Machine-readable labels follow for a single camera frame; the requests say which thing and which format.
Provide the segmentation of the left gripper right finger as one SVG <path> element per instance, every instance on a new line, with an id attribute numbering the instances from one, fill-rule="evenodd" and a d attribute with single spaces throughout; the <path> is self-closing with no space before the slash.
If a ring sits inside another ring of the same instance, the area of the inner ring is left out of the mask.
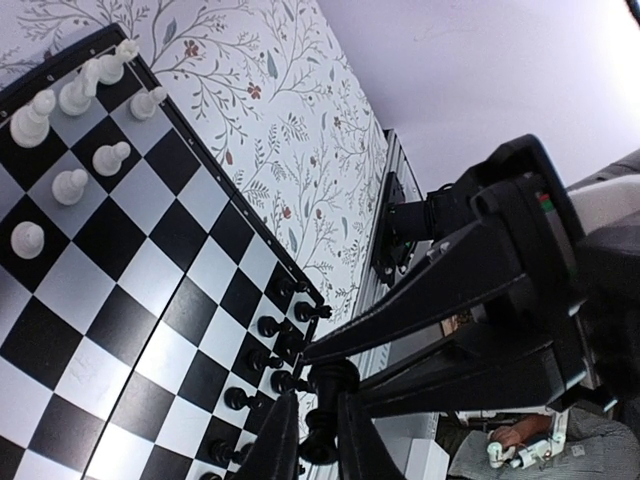
<path id="1" fill-rule="evenodd" d="M 355 394 L 342 393 L 338 398 L 337 444 L 340 479 L 405 479 Z"/>

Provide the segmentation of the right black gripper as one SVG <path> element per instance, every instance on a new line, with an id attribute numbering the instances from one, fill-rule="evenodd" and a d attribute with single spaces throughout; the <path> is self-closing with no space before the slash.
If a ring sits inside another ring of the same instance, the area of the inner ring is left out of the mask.
<path id="1" fill-rule="evenodd" d="M 477 321 L 454 345 L 361 383 L 370 414 L 609 408 L 614 396 L 596 379 L 575 318 L 586 298 L 575 254 L 584 231 L 541 141 L 500 145 L 428 201 L 441 253 L 311 343 L 302 363 L 346 358 L 470 308 Z"/>

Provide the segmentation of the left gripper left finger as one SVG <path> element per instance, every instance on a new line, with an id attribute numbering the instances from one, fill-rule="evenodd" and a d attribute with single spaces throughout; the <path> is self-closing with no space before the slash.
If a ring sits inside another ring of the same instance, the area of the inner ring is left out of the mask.
<path id="1" fill-rule="evenodd" d="M 299 476 L 299 403 L 295 393 L 281 395 L 271 408 L 235 480 L 292 480 Z"/>

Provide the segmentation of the black white chessboard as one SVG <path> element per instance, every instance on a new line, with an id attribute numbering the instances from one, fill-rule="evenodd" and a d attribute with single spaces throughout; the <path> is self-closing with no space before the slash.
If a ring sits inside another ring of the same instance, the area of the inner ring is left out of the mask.
<path id="1" fill-rule="evenodd" d="M 1 96 L 1 475 L 230 479 L 324 301 L 141 60 L 89 109 L 16 144 L 11 117 L 78 84 L 125 39 L 105 27 Z"/>

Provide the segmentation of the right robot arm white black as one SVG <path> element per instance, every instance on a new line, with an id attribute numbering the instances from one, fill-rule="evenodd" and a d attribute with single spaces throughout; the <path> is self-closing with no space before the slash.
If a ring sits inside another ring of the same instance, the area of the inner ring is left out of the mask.
<path id="1" fill-rule="evenodd" d="M 309 345 L 312 369 L 464 310 L 475 321 L 364 380 L 371 415 L 507 410 L 639 392 L 639 176 L 613 164 L 576 188 L 541 142 L 500 145 L 422 201 L 388 206 L 394 245 L 429 251 L 377 303 Z"/>

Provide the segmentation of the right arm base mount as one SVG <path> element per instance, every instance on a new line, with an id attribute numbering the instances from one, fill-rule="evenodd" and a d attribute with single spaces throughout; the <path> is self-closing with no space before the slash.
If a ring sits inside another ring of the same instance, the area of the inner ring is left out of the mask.
<path id="1" fill-rule="evenodd" d="M 389 172 L 373 236 L 371 267 L 378 280 L 392 287 L 396 275 L 407 271 L 417 243 L 432 240 L 433 236 L 429 201 L 408 201 L 398 175 Z"/>

